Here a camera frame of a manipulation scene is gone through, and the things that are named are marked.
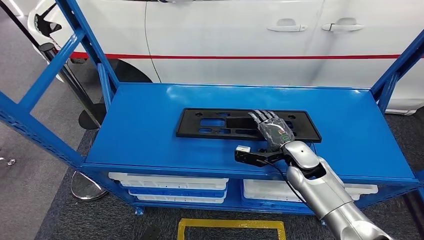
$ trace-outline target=robotic arm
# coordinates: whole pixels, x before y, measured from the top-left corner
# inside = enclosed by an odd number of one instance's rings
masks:
[[[285,121],[272,111],[250,112],[268,142],[266,153],[235,151],[239,162],[264,166],[280,159],[288,165],[287,180],[309,208],[324,220],[337,240],[393,240],[356,207],[328,163],[304,142],[296,141]]]

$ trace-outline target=car door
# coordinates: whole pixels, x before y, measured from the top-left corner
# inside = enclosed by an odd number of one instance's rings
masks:
[[[371,87],[424,29],[423,12],[422,0],[327,0],[308,51],[321,58],[309,84]],[[389,109],[424,104],[423,76],[420,60],[396,86]]]
[[[323,0],[153,2],[146,36],[162,83],[302,85]]]

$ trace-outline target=stacked tray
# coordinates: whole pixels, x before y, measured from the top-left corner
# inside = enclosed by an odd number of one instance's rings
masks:
[[[221,204],[228,178],[203,178],[109,172],[122,188],[140,201]]]
[[[346,192],[353,200],[359,200],[361,195],[375,194],[377,185],[344,184]],[[284,181],[244,179],[241,191],[241,201],[248,207],[268,207],[278,209],[282,202],[301,202]]]

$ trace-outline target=blue shelf frame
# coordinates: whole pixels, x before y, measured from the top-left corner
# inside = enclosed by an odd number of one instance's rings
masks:
[[[93,181],[107,189],[110,193],[133,206],[136,214],[139,215],[143,213],[143,207],[145,206],[311,214],[311,211],[299,202],[287,202],[285,209],[267,209],[242,206],[240,204],[240,180],[238,179],[231,179],[228,183],[228,195],[223,204],[138,201],[134,196],[129,195],[125,188],[120,187],[119,184],[115,183],[113,180],[109,179],[107,175],[105,175],[105,172],[119,171],[122,170],[122,168],[119,168],[119,166],[99,167],[97,164],[85,163],[85,157],[73,150],[53,132],[36,120],[30,114],[30,111],[33,109],[44,91],[55,78],[57,72],[63,67],[66,60],[70,57],[71,53],[79,43],[82,44],[98,71],[107,110],[111,106],[112,99],[115,94],[112,89],[119,89],[120,82],[106,59],[105,54],[97,42],[77,2],[75,0],[56,0],[56,3],[72,27],[74,34],[69,38],[48,67],[41,73],[19,103],[13,102],[4,93],[0,92],[0,120],[4,124],[25,136],[27,139],[50,154],[56,156],[59,160],[64,161],[76,171],[82,172],[86,176],[90,177]],[[396,83],[423,56],[423,54],[424,30],[389,67],[375,85],[369,89],[382,114],[386,110]],[[140,174],[158,173],[158,171],[154,168],[147,169],[134,167],[129,170],[133,173]],[[367,177],[358,177],[356,182],[366,183]],[[375,180],[374,182],[369,183],[378,184],[379,181]],[[392,181],[385,180],[380,183],[384,183],[386,186],[381,188],[376,194],[361,197],[359,201],[356,201],[356,204],[359,207],[364,208],[385,201],[386,199],[419,189],[424,186],[424,170],[416,172],[414,179],[392,179]]]

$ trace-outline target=black cable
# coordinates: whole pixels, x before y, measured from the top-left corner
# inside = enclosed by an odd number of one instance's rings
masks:
[[[17,25],[17,27],[22,31],[22,33],[25,34],[26,38],[28,38],[28,40],[38,49],[40,45],[37,42],[37,40],[31,35],[31,33],[19,21],[19,19],[15,16],[15,14],[1,0],[0,0],[0,7],[9,16],[9,18],[12,19],[12,21]]]
[[[288,185],[288,187],[291,189],[291,191],[294,193],[294,195],[296,195],[296,197],[309,208],[308,204],[303,200],[303,198],[301,196],[299,196],[299,194],[295,191],[295,189],[292,187],[292,185],[290,185],[289,181],[287,180],[286,176],[284,176],[283,172],[274,163],[269,162],[267,160],[264,160],[264,162],[266,164],[274,167],[279,172],[279,174],[281,174],[282,179],[285,181],[285,183]]]

